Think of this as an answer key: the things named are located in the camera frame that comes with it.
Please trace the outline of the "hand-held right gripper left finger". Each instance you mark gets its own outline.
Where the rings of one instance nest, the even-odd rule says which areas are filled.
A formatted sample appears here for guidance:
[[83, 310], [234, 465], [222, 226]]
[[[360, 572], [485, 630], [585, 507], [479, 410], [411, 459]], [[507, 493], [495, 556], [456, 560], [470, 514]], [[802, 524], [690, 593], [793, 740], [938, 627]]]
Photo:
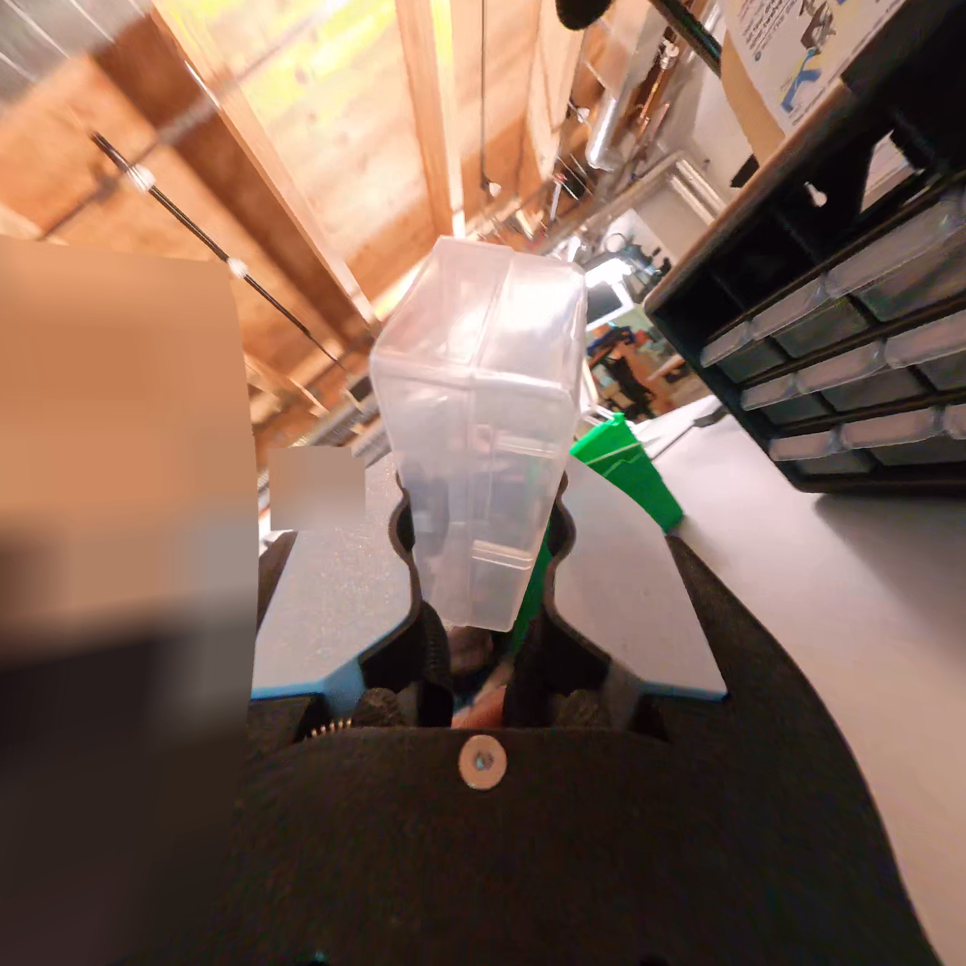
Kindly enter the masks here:
[[251, 710], [291, 711], [295, 729], [449, 728], [449, 645], [392, 457], [273, 457]]

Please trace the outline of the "clear plastic drawer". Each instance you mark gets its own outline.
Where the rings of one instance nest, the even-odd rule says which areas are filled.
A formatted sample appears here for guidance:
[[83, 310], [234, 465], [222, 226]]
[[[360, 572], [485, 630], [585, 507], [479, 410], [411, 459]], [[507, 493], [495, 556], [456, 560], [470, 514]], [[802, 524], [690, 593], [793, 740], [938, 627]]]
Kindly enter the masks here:
[[580, 414], [585, 272], [442, 236], [369, 356], [424, 599], [512, 629]]

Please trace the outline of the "green plastic bin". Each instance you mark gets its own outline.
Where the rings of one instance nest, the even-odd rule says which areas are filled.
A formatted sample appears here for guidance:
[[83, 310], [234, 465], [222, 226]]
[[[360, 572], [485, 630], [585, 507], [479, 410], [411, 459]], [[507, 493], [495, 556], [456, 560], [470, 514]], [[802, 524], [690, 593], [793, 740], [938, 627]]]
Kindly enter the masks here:
[[[570, 447], [570, 455], [608, 480], [670, 533], [684, 519], [684, 512], [663, 477], [622, 414], [590, 428]], [[550, 526], [547, 527], [505, 651], [516, 655], [525, 641], [530, 623], [537, 617], [547, 567], [551, 560]]]

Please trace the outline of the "set of cabinet drawers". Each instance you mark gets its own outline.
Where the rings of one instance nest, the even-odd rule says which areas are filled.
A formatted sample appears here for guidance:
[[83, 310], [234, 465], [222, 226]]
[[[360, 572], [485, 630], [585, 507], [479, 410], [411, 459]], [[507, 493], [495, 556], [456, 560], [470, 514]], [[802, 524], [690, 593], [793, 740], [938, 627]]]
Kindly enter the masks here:
[[964, 248], [961, 180], [702, 348], [785, 477], [964, 485]]

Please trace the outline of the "black drawer cabinet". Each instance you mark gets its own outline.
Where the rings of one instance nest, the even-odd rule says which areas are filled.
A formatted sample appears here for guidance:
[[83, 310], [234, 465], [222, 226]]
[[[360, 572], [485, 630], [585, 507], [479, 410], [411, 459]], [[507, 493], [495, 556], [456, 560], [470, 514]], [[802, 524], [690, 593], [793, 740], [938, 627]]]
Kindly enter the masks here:
[[699, 364], [706, 343], [748, 313], [964, 181], [964, 28], [964, 2], [905, 2], [844, 71], [831, 103], [759, 168], [646, 300], [650, 319], [800, 492], [964, 497], [951, 477], [802, 488]]

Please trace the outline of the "plywood poster board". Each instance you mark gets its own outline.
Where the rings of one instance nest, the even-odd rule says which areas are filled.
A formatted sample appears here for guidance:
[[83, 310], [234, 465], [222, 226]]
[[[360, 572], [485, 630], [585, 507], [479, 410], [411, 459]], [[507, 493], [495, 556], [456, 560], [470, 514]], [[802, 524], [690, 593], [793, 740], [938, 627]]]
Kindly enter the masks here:
[[723, 36], [719, 65], [726, 99], [752, 154], [763, 167], [779, 151], [786, 135], [750, 79], [730, 31]]

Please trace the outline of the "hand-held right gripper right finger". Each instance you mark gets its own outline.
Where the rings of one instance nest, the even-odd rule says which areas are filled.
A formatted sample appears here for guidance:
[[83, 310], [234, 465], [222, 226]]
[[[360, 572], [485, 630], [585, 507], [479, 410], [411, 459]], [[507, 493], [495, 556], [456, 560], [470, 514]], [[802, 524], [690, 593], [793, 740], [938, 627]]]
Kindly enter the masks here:
[[506, 689], [507, 728], [665, 731], [660, 699], [727, 699], [664, 532], [572, 456], [548, 545], [537, 614]]

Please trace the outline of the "silver ventilation duct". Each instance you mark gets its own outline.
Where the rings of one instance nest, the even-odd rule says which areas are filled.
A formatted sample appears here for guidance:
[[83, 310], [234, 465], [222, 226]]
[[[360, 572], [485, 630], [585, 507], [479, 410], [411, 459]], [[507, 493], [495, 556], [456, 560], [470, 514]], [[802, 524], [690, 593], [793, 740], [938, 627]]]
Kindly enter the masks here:
[[622, 162], [616, 146], [617, 131], [632, 93], [626, 87], [603, 92], [586, 140], [585, 160], [590, 168], [610, 173]]

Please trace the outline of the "white instruction poster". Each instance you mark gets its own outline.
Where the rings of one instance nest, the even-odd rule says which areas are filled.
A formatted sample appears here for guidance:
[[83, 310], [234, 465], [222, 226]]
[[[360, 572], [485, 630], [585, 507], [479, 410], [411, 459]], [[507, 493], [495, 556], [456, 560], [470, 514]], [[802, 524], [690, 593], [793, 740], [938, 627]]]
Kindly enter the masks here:
[[904, 1], [720, 3], [726, 39], [784, 135], [803, 123], [904, 5]]

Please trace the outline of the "person's right hand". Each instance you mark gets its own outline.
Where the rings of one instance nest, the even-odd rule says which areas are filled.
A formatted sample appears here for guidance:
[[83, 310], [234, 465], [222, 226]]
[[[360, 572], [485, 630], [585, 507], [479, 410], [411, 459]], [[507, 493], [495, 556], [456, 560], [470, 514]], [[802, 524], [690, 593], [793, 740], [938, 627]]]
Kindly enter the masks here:
[[457, 712], [452, 720], [454, 730], [492, 731], [502, 727], [506, 689], [500, 687], [480, 694], [471, 705]]

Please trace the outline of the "black round-topped pole stand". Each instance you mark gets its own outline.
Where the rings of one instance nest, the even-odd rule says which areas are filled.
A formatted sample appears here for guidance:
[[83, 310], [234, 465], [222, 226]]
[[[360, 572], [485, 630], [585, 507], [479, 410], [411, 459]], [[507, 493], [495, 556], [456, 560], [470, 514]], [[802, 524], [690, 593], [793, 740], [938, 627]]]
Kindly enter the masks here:
[[[721, 45], [681, 1], [650, 2], [679, 37], [718, 77], [721, 76]], [[555, 1], [557, 18], [566, 29], [585, 30], [599, 20], [613, 1]]]

